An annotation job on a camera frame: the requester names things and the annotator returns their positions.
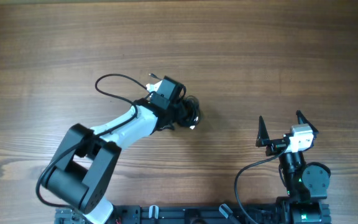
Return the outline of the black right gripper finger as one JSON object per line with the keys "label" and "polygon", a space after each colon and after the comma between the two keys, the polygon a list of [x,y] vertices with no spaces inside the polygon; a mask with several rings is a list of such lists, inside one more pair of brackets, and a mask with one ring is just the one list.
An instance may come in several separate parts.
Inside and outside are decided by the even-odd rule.
{"label": "black right gripper finger", "polygon": [[296,111],[296,116],[298,124],[308,124],[313,132],[313,134],[319,134],[319,131],[306,119],[303,113],[300,110]]}
{"label": "black right gripper finger", "polygon": [[257,141],[258,142],[265,142],[269,141],[270,137],[267,132],[267,128],[265,126],[265,122],[262,116],[259,116],[259,128],[257,133]]}

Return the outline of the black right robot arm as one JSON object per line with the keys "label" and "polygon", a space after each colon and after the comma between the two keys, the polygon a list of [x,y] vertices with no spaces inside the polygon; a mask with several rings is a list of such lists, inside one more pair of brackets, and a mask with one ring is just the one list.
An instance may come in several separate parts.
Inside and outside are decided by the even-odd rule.
{"label": "black right robot arm", "polygon": [[314,146],[319,131],[301,111],[298,124],[281,139],[270,139],[263,117],[259,117],[256,146],[265,147],[267,156],[277,156],[279,173],[287,190],[286,197],[276,199],[279,223],[331,223],[328,197],[331,170],[319,162],[305,161],[303,153]]}

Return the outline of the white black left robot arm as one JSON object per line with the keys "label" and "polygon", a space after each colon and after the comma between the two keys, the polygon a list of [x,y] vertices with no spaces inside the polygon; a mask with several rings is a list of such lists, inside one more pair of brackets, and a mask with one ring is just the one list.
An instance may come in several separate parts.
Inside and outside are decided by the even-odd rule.
{"label": "white black left robot arm", "polygon": [[144,89],[147,96],[130,101],[120,117],[92,128],[75,124],[67,131],[35,186],[43,204],[74,212],[87,223],[119,221],[104,194],[121,152],[156,131],[195,127],[200,120],[198,101],[186,96],[184,84],[163,77]]}

